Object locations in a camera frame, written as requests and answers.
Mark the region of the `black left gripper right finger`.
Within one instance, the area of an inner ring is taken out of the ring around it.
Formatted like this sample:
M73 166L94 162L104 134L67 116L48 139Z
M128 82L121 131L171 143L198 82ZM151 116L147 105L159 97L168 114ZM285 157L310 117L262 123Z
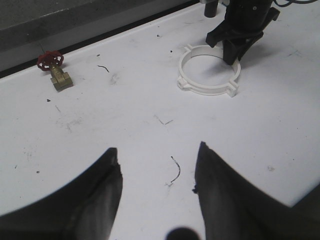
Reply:
M207 240L318 240L320 222L255 187L201 142L195 165Z

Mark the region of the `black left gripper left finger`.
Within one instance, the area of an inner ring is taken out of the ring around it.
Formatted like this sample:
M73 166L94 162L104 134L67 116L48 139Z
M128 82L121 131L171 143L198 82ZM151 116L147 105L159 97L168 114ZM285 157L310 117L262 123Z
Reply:
M117 149L47 197L0 217L2 240L107 240L123 189Z

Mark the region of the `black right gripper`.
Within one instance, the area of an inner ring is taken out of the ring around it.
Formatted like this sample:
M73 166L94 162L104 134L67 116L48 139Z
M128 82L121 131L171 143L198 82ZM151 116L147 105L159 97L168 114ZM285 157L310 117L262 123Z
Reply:
M266 20L276 20L280 11L271 7L272 0L231 0L226 7L224 20L215 29L207 33L206 43L215 47L223 41L223 60L233 64L241 60L249 48L264 35L260 32L251 37L231 39L232 29L255 32L265 27Z

